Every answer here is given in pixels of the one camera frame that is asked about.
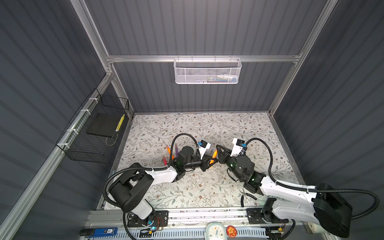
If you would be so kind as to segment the orange marker pen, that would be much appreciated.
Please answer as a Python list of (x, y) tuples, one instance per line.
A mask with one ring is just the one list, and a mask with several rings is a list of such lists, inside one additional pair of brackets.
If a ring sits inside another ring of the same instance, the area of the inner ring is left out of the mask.
[(168, 145), (166, 145), (166, 148), (167, 148), (168, 153), (171, 154), (171, 149), (170, 149), (170, 147), (169, 147)]
[(214, 160), (216, 159), (217, 155), (218, 155), (218, 151), (215, 150), (215, 152), (213, 153), (213, 156), (212, 156), (213, 159), (210, 160), (210, 164), (212, 164), (214, 162)]

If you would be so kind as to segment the purple marker pen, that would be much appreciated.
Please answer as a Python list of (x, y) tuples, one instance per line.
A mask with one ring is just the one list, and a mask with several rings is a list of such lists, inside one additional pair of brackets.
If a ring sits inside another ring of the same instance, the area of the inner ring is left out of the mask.
[(179, 157), (179, 149), (178, 149), (177, 144), (175, 144), (175, 151), (176, 151), (176, 157), (178, 158)]

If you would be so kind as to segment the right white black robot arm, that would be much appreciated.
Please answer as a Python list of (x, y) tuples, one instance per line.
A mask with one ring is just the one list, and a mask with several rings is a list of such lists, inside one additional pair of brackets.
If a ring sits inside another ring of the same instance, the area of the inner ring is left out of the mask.
[(321, 184), (326, 192), (318, 193), (315, 186), (288, 183), (284, 188), (269, 176), (255, 171), (255, 165), (245, 155), (234, 154), (223, 146), (216, 146), (219, 163), (225, 164), (235, 176), (235, 181), (252, 194), (266, 196), (262, 214), (267, 222), (275, 219), (292, 219), (320, 225), (327, 232), (347, 238), (350, 235), (352, 206), (335, 190)]

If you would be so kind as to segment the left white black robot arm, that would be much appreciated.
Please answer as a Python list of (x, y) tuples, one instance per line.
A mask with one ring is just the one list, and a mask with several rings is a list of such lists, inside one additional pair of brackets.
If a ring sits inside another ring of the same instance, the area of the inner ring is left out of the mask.
[(119, 207), (123, 213), (131, 213), (151, 225), (156, 218), (154, 207), (145, 200), (147, 191), (154, 185), (173, 183), (187, 172), (200, 168), (203, 172), (218, 162), (217, 158), (205, 155), (207, 149), (198, 146), (197, 150), (183, 147), (176, 158), (171, 158), (162, 168), (144, 168), (139, 163), (122, 169), (111, 176), (105, 183), (103, 197)]

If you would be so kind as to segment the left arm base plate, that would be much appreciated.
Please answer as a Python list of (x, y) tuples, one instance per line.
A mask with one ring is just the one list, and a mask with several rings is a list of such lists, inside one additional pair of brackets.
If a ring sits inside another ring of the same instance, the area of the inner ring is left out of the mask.
[(153, 211), (145, 219), (141, 219), (138, 215), (130, 213), (128, 215), (128, 227), (166, 227), (168, 225), (169, 211)]

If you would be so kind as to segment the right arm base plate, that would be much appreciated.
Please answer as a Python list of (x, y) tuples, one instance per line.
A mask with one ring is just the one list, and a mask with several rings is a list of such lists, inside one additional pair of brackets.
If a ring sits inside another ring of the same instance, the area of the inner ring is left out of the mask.
[(262, 208), (246, 208), (246, 215), (250, 224), (287, 224), (289, 219), (279, 219), (273, 214), (265, 215)]

